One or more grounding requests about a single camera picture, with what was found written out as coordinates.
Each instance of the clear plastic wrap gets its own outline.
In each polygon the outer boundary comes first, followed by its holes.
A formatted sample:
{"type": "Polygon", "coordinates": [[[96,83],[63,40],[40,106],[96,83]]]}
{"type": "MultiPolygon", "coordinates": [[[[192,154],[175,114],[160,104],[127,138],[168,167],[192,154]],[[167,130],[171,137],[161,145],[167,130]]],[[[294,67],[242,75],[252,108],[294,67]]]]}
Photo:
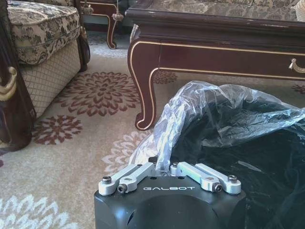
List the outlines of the clear plastic wrap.
{"type": "Polygon", "coordinates": [[[303,136],[304,118],[305,109],[257,90],[192,81],[165,105],[153,134],[140,143],[130,163],[142,164],[157,155],[156,169],[168,173],[172,150],[181,133],[190,130],[196,133],[194,142],[189,144],[194,150],[201,149],[200,145],[229,147],[280,129],[303,136]]]}
{"type": "Polygon", "coordinates": [[[238,85],[193,81],[164,107],[130,158],[204,163],[233,174],[246,193],[247,229],[304,229],[305,109],[238,85]]]}

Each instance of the beige carpet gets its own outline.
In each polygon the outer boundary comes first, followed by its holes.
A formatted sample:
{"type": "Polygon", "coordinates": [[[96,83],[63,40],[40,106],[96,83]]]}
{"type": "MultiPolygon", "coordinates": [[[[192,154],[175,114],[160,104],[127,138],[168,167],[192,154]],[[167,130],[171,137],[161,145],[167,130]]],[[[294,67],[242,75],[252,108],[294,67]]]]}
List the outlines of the beige carpet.
{"type": "MultiPolygon", "coordinates": [[[[151,130],[134,119],[139,97],[127,67],[128,36],[109,50],[89,33],[91,61],[37,121],[29,146],[0,156],[0,229],[93,229],[93,194],[151,130]]],[[[190,80],[241,84],[305,106],[305,82],[158,72],[157,114],[190,80]]]]}

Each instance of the dark wooden coffee table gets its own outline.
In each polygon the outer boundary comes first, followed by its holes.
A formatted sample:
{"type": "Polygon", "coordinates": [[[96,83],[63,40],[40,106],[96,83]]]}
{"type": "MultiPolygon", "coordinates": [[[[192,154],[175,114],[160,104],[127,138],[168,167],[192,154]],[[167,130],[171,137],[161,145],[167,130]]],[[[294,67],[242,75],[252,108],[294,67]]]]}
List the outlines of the dark wooden coffee table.
{"type": "Polygon", "coordinates": [[[152,76],[159,69],[305,79],[305,23],[298,21],[287,1],[279,1],[285,2],[282,7],[255,2],[248,6],[139,0],[127,10],[126,16],[140,29],[128,52],[129,70],[141,98],[142,111],[135,121],[139,130],[148,129],[155,120],[152,76]]]}
{"type": "Polygon", "coordinates": [[[113,41],[113,31],[116,21],[112,18],[112,15],[116,13],[117,10],[116,0],[89,0],[88,4],[90,4],[94,10],[91,15],[107,17],[107,45],[110,49],[116,49],[116,43],[113,41]]]}

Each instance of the drawer handle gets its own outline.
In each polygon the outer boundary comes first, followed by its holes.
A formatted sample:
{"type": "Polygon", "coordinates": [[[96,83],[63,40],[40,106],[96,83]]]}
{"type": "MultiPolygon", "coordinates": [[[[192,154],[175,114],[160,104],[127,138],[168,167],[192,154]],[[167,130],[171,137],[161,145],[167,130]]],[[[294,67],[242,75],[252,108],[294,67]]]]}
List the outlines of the drawer handle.
{"type": "Polygon", "coordinates": [[[291,64],[289,66],[289,69],[295,70],[297,73],[305,73],[305,68],[300,68],[299,66],[297,66],[296,58],[293,58],[291,60],[291,64]]]}
{"type": "Polygon", "coordinates": [[[10,81],[6,86],[0,85],[0,101],[9,100],[16,91],[17,70],[14,67],[9,67],[10,81]]]}

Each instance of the patterned carpet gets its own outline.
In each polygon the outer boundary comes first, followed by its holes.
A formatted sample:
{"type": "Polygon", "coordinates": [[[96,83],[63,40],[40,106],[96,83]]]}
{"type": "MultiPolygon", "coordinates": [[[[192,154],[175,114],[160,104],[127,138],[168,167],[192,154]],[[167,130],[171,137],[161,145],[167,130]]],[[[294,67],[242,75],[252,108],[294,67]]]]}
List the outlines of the patterned carpet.
{"type": "MultiPolygon", "coordinates": [[[[139,97],[127,67],[128,36],[90,32],[91,61],[36,122],[29,146],[0,156],[0,229],[93,229],[93,194],[123,168],[151,130],[134,119],[139,97]]],[[[158,72],[157,116],[190,80],[241,84],[305,106],[305,82],[158,72]]]]}

